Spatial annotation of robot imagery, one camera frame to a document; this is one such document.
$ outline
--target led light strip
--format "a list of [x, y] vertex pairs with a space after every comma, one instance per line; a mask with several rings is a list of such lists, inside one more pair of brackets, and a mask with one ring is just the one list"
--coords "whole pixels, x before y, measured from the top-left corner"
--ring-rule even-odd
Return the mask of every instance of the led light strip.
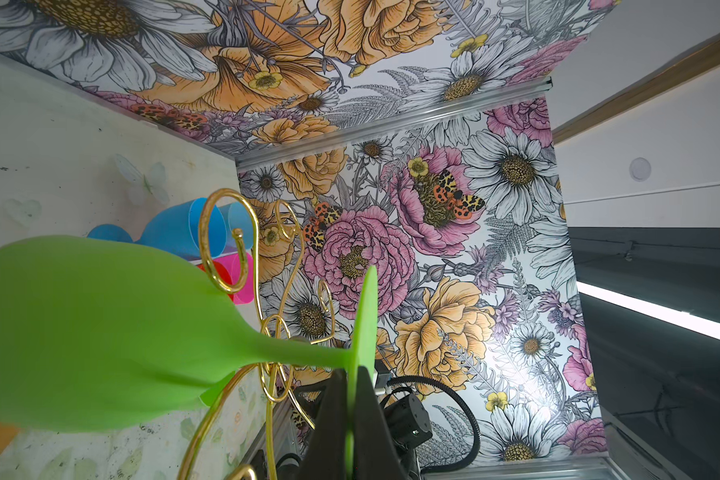
[[718, 322], [703, 319], [700, 316], [691, 315], [687, 312], [666, 308], [665, 306], [655, 303], [645, 302], [644, 300], [605, 290], [604, 288], [587, 283], [576, 282], [576, 284], [579, 287], [579, 292], [585, 295], [593, 296], [605, 302], [613, 303], [635, 312], [643, 313], [643, 315], [652, 316], [664, 322], [672, 323], [684, 329], [720, 340], [720, 323]]

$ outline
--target white daisy illustration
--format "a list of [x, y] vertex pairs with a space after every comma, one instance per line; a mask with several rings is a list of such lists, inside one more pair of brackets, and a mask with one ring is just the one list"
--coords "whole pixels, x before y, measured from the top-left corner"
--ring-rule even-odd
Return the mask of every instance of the white daisy illustration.
[[566, 432], [565, 425], [549, 425], [547, 407], [533, 403], [507, 405], [490, 411], [488, 421], [480, 421], [480, 453], [489, 462], [516, 462], [533, 458], [562, 458], [568, 447], [555, 445]]
[[285, 189], [286, 180], [274, 165], [247, 171], [240, 177], [240, 192], [266, 204], [280, 198]]
[[338, 93], [336, 90], [316, 91], [307, 95], [307, 98], [293, 105], [293, 107], [305, 114], [324, 115], [338, 105]]
[[535, 53], [528, 49], [532, 41], [532, 37], [515, 35], [474, 52], [462, 52], [451, 62], [450, 68], [424, 72], [426, 81], [411, 85], [417, 93], [408, 97], [405, 110], [431, 107], [442, 101], [504, 86], [512, 75], [522, 72], [524, 66], [519, 63]]
[[512, 332], [509, 351], [517, 362], [533, 365], [550, 352], [553, 340], [554, 333], [540, 323], [524, 323]]
[[211, 60], [172, 35], [214, 27], [195, 7], [180, 2], [0, 0], [0, 52], [19, 52], [40, 70], [60, 66], [77, 82], [108, 75], [132, 91], [152, 88], [155, 81], [174, 84], [152, 63], [194, 81], [204, 79], [201, 72], [215, 72]]
[[442, 120], [423, 126], [422, 136], [432, 137], [435, 145], [469, 145], [469, 124], [467, 121], [479, 121], [480, 112], [471, 111], [456, 118]]
[[496, 208], [496, 217], [512, 214], [517, 225], [526, 224], [534, 215], [534, 206], [554, 211], [563, 202], [557, 189], [544, 177], [557, 175], [557, 166], [541, 155], [541, 142], [516, 135], [511, 128], [500, 137], [481, 130], [469, 139], [461, 151], [470, 165], [464, 173], [472, 178], [469, 187], [485, 200], [485, 209]]
[[[285, 295], [286, 285], [293, 273], [293, 266], [285, 268], [271, 281], [262, 284], [261, 297], [264, 314], [269, 316], [277, 313], [280, 302]], [[303, 336], [307, 340], [317, 340], [331, 333], [331, 315], [323, 311], [318, 297], [318, 279], [310, 282], [300, 270], [296, 273], [290, 292], [286, 296], [283, 308], [283, 317], [288, 324], [292, 336]], [[338, 302], [333, 300], [333, 309], [338, 313]], [[334, 338], [346, 342], [349, 340], [349, 331], [336, 322]]]
[[379, 164], [392, 161], [394, 149], [392, 140], [377, 138], [355, 145], [355, 157], [364, 164]]
[[558, 214], [547, 215], [544, 220], [533, 222], [530, 227], [537, 234], [528, 242], [528, 251], [534, 255], [530, 265], [539, 278], [552, 277], [552, 288], [565, 292], [565, 298], [576, 295], [576, 270], [574, 255], [570, 248], [568, 226]]

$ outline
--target blue plastic cup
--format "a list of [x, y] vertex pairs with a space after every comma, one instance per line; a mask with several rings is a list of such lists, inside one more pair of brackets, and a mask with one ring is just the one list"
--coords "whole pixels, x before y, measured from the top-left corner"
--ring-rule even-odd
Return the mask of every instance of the blue plastic cup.
[[242, 230], [242, 241], [246, 245], [246, 250], [253, 248], [253, 223], [245, 206], [240, 202], [235, 202], [233, 204], [220, 206], [219, 211], [221, 211], [221, 215], [224, 217], [227, 232], [224, 254], [237, 252], [237, 244], [235, 244], [231, 235], [232, 230], [235, 228]]
[[134, 239], [128, 235], [128, 232], [112, 224], [96, 226], [88, 233], [87, 237], [98, 240], [109, 240], [110, 242], [123, 242], [125, 244], [132, 244], [134, 242]]
[[[136, 243], [159, 248], [184, 260], [200, 259], [200, 242], [197, 228], [205, 198], [198, 198], [182, 205], [166, 208], [144, 228]], [[227, 232], [224, 217], [213, 207], [208, 224], [208, 242], [212, 257], [222, 254], [226, 246]]]

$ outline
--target pink peony illustration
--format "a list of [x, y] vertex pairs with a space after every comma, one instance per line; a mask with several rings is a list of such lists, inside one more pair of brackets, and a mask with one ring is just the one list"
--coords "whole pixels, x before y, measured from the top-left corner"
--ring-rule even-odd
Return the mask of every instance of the pink peony illustration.
[[485, 113], [488, 115], [488, 129], [495, 134], [504, 136], [504, 129], [509, 127], [516, 135], [522, 133], [531, 140], [540, 141], [542, 148], [552, 145], [550, 116], [547, 113], [547, 100], [543, 97]]
[[370, 206], [345, 210], [326, 230], [326, 243], [318, 253], [307, 248], [304, 271], [314, 280], [328, 282], [339, 312], [354, 319], [368, 265], [378, 269], [378, 314], [400, 306], [408, 294], [408, 279], [418, 268], [411, 239], [389, 222], [384, 210]]
[[470, 218], [457, 218], [447, 202], [439, 201], [434, 189], [444, 170], [453, 176], [462, 195], [472, 195], [467, 166], [461, 164], [461, 151], [451, 147], [423, 146], [408, 168], [398, 171], [389, 183], [389, 196], [397, 207], [400, 224], [413, 237], [416, 250], [425, 255], [454, 257], [464, 250], [464, 242], [480, 226], [482, 210]]
[[552, 70], [557, 67], [560, 62], [565, 60], [568, 54], [584, 40], [586, 40], [586, 35], [579, 35], [571, 40], [560, 40], [559, 42], [547, 45], [536, 52], [534, 56], [528, 57], [520, 62], [525, 68], [522, 72], [510, 78], [507, 85], [527, 82], [528, 80], [548, 75], [549, 72], [552, 72]]
[[590, 0], [588, 6], [590, 10], [600, 10], [601, 8], [613, 7], [620, 3], [621, 0]]
[[568, 430], [557, 439], [557, 443], [570, 448], [573, 455], [604, 452], [608, 449], [602, 418], [576, 420], [568, 424]]
[[563, 367], [563, 376], [577, 392], [595, 391], [595, 377], [592, 373], [590, 346], [586, 342], [586, 331], [583, 325], [574, 324], [574, 334], [579, 341], [579, 348], [569, 346], [572, 353]]

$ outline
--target flower center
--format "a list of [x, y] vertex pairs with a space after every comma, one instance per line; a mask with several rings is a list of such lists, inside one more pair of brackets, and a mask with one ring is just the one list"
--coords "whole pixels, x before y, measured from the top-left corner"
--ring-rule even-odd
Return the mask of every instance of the flower center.
[[565, 318], [563, 312], [558, 308], [553, 309], [550, 313], [552, 314], [552, 320], [563, 328], [570, 328], [574, 324], [570, 319]]
[[534, 179], [534, 167], [517, 155], [511, 155], [501, 164], [501, 173], [513, 185], [528, 185]]
[[365, 271], [368, 261], [362, 257], [362, 249], [362, 245], [355, 245], [348, 254], [338, 259], [342, 264], [340, 268], [344, 276], [357, 278]]
[[133, 37], [134, 14], [117, 0], [28, 0], [42, 13], [81, 32], [107, 38]]
[[298, 308], [298, 321], [310, 338], [317, 339], [326, 334], [326, 317], [317, 305], [303, 303]]
[[259, 187], [263, 188], [264, 190], [269, 190], [270, 188], [272, 188], [272, 178], [262, 177], [259, 181]]
[[528, 339], [523, 344], [523, 351], [526, 355], [533, 355], [539, 351], [539, 341], [537, 339]]
[[264, 91], [270, 88], [278, 88], [282, 82], [282, 75], [279, 72], [259, 72], [253, 75], [253, 80], [248, 86], [254, 90]]
[[301, 110], [312, 111], [322, 107], [322, 100], [319, 98], [310, 97], [307, 100], [298, 104]]
[[272, 75], [264, 75], [256, 79], [256, 86], [261, 90], [266, 90], [267, 88], [271, 88], [275, 82], [277, 82], [277, 80]]
[[504, 450], [505, 462], [516, 462], [518, 460], [531, 460], [534, 453], [524, 443], [513, 443]]
[[472, 41], [464, 46], [464, 50], [462, 52], [471, 52], [474, 53], [475, 50], [482, 47], [483, 44], [476, 42], [472, 39]]
[[409, 169], [414, 177], [419, 177], [429, 172], [429, 165], [421, 157], [416, 157], [409, 162]]
[[366, 143], [362, 150], [365, 152], [365, 154], [369, 157], [378, 157], [380, 154], [382, 154], [381, 147], [378, 146], [375, 142], [368, 142]]
[[456, 100], [457, 98], [472, 95], [482, 84], [483, 78], [480, 75], [472, 74], [468, 77], [460, 78], [448, 87], [443, 94], [443, 100]]
[[277, 227], [272, 226], [264, 231], [264, 244], [267, 246], [274, 246], [280, 240], [280, 234], [277, 232]]

